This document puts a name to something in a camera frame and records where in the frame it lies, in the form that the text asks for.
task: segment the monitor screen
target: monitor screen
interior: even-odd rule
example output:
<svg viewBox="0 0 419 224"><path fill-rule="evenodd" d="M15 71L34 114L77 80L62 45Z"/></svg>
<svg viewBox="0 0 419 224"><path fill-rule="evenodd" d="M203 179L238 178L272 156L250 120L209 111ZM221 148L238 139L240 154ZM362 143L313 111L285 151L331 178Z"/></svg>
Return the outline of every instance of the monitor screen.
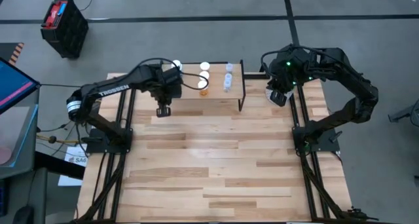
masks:
<svg viewBox="0 0 419 224"><path fill-rule="evenodd" d="M39 88L31 77L0 58L0 114Z"/></svg>

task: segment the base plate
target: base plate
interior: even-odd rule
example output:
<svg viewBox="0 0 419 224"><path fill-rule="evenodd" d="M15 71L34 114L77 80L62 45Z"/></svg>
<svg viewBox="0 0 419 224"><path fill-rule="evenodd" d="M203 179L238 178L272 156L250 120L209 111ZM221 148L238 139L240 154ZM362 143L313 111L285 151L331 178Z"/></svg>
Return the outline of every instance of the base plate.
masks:
<svg viewBox="0 0 419 224"><path fill-rule="evenodd" d="M304 146L304 127L294 127L293 128L293 137L294 143L297 145ZM324 132L320 138L319 143L312 143L311 144L311 152L319 152L319 151L340 151L339 142L337 140L333 140L336 138L336 131L335 129L328 130Z"/></svg>
<svg viewBox="0 0 419 224"><path fill-rule="evenodd" d="M132 128L126 133L125 143L110 144L104 132L98 129L91 129L87 143L87 153L129 153L132 143Z"/></svg>

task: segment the white paper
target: white paper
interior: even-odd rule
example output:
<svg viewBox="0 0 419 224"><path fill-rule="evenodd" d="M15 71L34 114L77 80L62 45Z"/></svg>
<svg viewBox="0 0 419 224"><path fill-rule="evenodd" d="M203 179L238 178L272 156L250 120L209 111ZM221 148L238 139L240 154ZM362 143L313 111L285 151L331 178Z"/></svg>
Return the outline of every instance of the white paper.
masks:
<svg viewBox="0 0 419 224"><path fill-rule="evenodd" d="M84 155L84 152L80 148L79 144L77 144L76 147L67 147L67 154L65 154L64 160L84 167L87 165L86 155ZM81 186L82 182L83 180L60 175L58 186Z"/></svg>

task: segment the wooden tabletop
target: wooden tabletop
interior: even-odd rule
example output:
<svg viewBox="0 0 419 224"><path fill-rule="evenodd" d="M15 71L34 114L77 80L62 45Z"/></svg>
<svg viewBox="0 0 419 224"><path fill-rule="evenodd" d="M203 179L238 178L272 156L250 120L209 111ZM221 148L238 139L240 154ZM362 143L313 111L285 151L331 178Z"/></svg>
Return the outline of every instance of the wooden tabletop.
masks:
<svg viewBox="0 0 419 224"><path fill-rule="evenodd" d="M132 121L135 135L126 159L117 221L310 220L291 135L290 106L271 104L265 87L266 80L246 80L242 112L236 100L177 100L171 105L173 116L165 118L155 116L156 103L148 92L138 92ZM328 115L319 81L307 83L304 93L311 119ZM113 121L118 99L119 94L104 98L100 114ZM80 214L92 203L101 157L88 159ZM318 157L325 188L343 210L349 209L340 162L331 153ZM318 193L313 190L321 216ZM108 200L106 217L110 210Z"/></svg>
<svg viewBox="0 0 419 224"><path fill-rule="evenodd" d="M163 65L163 69L170 67L168 64ZM182 97L181 99L193 100L193 99L242 99L243 98L243 78L242 78L242 67L240 64L233 64L232 71L232 82L231 89L228 92L224 91L224 78L227 73L226 64L211 64L208 70L209 73L209 85L208 94L201 96L199 91L182 86ZM183 64L182 71L185 73L198 74L202 71L199 64ZM183 83L198 87L198 83L201 81L199 77L182 75Z"/></svg>

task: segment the concrete floor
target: concrete floor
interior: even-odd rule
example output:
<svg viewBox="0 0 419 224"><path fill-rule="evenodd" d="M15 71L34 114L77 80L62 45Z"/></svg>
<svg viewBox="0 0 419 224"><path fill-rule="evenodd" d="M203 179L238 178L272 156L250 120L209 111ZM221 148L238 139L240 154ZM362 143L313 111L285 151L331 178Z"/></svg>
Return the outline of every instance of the concrete floor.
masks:
<svg viewBox="0 0 419 224"><path fill-rule="evenodd" d="M42 19L51 1L4 0L0 20ZM84 8L89 0L75 2ZM419 13L419 0L291 0L291 5L296 16ZM283 0L93 0L83 14L87 18L286 15L286 9ZM380 91L369 122L339 128L344 132L339 142L354 206L381 221L417 223L419 188L413 175L419 174L419 134L408 119L391 124L387 114L417 100L419 20L312 20L296 21L296 26L300 44L344 49L353 67ZM18 67L42 83L56 84L100 81L108 72L127 72L152 56L184 62L244 59L246 71L256 71L262 53L291 42L286 20L90 24L81 57L66 60L41 39L39 29L39 24L0 24L0 43L25 43ZM323 86L332 111L352 97L337 83ZM65 100L73 90L42 87L40 128L68 121ZM65 137L67 132L54 135ZM37 150L52 152L42 145ZM58 219L68 221L79 190L57 187L57 182L58 177L51 175L47 214L67 212L70 215Z"/></svg>

